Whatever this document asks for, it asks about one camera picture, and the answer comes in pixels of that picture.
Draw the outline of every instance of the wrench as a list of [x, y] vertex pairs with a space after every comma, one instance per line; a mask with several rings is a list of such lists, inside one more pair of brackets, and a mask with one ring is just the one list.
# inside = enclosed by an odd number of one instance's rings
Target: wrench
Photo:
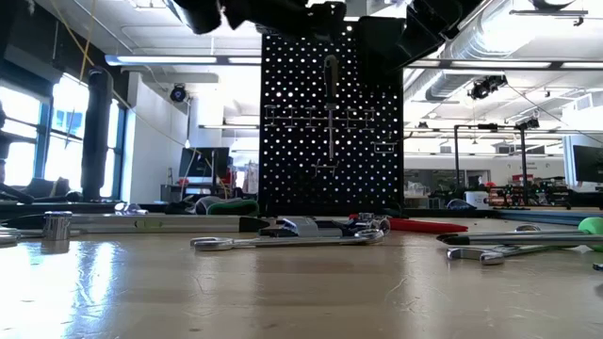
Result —
[[503, 264], [505, 262], [506, 257], [558, 249], [559, 247], [542, 245], [525, 247], [498, 246], [492, 249], [456, 248], [448, 249], [447, 257], [450, 260], [479, 260], [482, 265], [490, 266]]
[[383, 241], [384, 233], [380, 230], [362, 230], [354, 236], [319, 236], [319, 237], [260, 237], [255, 239], [232, 239], [224, 237], [198, 237], [190, 239], [190, 246], [195, 250], [231, 250], [248, 247], [271, 246], [325, 246], [376, 244]]

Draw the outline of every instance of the table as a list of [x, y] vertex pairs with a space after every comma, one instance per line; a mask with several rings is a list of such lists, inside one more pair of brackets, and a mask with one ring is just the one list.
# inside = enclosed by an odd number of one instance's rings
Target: table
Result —
[[[445, 221], [473, 232], [520, 224]], [[603, 253], [583, 247], [480, 266], [447, 261], [428, 234], [203, 253], [189, 248], [192, 236], [95, 234], [68, 249], [0, 249], [0, 337], [603, 337], [603, 274], [592, 270]]]

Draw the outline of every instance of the monitor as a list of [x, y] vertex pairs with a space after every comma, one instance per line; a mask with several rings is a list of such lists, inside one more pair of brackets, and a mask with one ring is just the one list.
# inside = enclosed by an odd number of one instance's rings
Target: monitor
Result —
[[603, 148], [574, 146], [576, 180], [603, 183]]
[[217, 156], [217, 162], [214, 165], [216, 175], [225, 177], [228, 173], [228, 147], [196, 147], [182, 149], [179, 170], [180, 177], [211, 177], [210, 164], [212, 163], [212, 152], [216, 152]]

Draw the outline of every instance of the red tool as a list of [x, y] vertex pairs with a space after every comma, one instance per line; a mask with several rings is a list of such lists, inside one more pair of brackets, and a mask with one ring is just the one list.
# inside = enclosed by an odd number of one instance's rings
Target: red tool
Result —
[[[351, 215], [350, 219], [358, 218], [358, 215]], [[451, 224], [447, 222], [417, 221], [403, 218], [390, 218], [392, 231], [420, 232], [428, 234], [445, 234], [467, 232], [466, 226]]]

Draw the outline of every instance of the screwdriver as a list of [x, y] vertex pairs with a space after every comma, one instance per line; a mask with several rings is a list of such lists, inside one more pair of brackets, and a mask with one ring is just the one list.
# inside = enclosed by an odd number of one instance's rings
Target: screwdriver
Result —
[[329, 111], [329, 159], [334, 158], [334, 142], [333, 142], [333, 111], [337, 109], [337, 68], [339, 62], [337, 57], [329, 55], [324, 58], [324, 83], [326, 86], [326, 105], [325, 108]]

